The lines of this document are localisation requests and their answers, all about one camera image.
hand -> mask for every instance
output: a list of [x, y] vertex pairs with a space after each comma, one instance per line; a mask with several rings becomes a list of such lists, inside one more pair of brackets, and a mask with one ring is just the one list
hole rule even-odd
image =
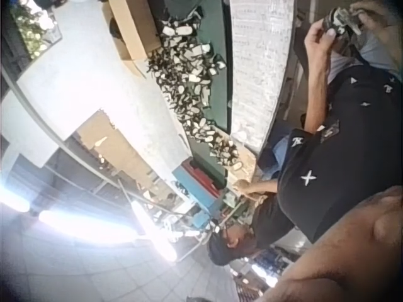
[[323, 19], [313, 23], [305, 37], [307, 49], [309, 75], [327, 74], [330, 68], [330, 56], [336, 32], [330, 29], [323, 32]]
[[400, 68], [402, 65], [401, 24], [399, 22], [393, 25], [388, 24], [387, 20], [393, 14], [377, 1], [360, 1], [350, 6], [351, 11], [359, 9], [364, 10], [358, 15], [361, 22], [387, 47], [397, 67]]
[[249, 188], [251, 187], [251, 183], [245, 179], [239, 179], [232, 185], [232, 187], [241, 194], [247, 195], [249, 194]]

cardboard box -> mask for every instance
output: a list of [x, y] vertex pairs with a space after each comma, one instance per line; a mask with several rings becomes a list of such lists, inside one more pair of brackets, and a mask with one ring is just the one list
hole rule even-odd
[[146, 59], [161, 47], [147, 0], [109, 0], [109, 4], [133, 60]]
[[[105, 17], [106, 24], [108, 25], [109, 28], [110, 20], [113, 17], [113, 12], [109, 3], [104, 3], [102, 5], [102, 12]], [[132, 74], [138, 77], [145, 78], [145, 74], [137, 67], [135, 61], [131, 58], [126, 45], [121, 40], [113, 38], [112, 36], [111, 39], [113, 39], [116, 50], [119, 53], [120, 60], [122, 60], [122, 62], [126, 65], [126, 67], [129, 68]]]

black shirt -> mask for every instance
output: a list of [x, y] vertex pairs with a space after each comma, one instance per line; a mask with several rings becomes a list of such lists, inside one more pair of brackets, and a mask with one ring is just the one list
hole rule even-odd
[[324, 129], [292, 132], [278, 186], [282, 210], [311, 242], [359, 202], [402, 184], [401, 83], [354, 66], [328, 90]]
[[268, 249], [294, 228], [275, 196], [266, 199], [255, 209], [251, 226], [260, 249]]

forearm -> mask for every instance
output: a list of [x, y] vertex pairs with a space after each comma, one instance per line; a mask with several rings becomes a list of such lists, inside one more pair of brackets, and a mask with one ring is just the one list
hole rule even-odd
[[315, 133], [326, 117], [327, 73], [311, 72], [308, 79], [308, 108], [304, 130]]
[[271, 179], [269, 181], [254, 182], [249, 185], [247, 189], [248, 194], [271, 192], [277, 193], [277, 179]]

badge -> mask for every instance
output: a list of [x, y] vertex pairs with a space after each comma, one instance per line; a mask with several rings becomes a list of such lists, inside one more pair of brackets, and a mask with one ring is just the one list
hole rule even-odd
[[338, 134], [339, 132], [340, 132], [339, 120], [337, 120], [328, 129], [322, 131], [321, 143], [325, 142], [326, 140]]

